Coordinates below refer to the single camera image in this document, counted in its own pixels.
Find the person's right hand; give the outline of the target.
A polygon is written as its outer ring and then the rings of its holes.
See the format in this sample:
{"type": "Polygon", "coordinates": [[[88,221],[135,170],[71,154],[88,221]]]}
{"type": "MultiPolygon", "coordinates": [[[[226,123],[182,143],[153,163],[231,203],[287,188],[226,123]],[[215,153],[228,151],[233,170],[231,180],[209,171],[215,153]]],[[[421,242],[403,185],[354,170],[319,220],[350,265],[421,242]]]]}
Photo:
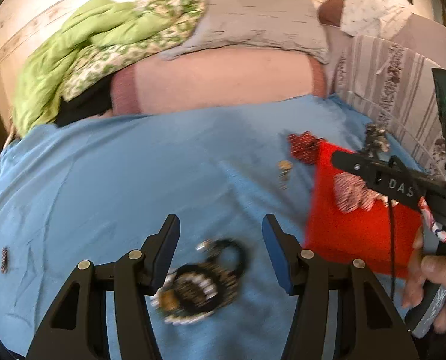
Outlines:
{"type": "MultiPolygon", "coordinates": [[[[403,290],[403,308],[418,306],[424,295],[423,284],[430,281],[446,288],[446,257],[422,254],[422,228],[416,232],[408,263],[408,278],[403,290]]],[[[433,322],[436,333],[446,333],[446,303],[433,322]]]]}

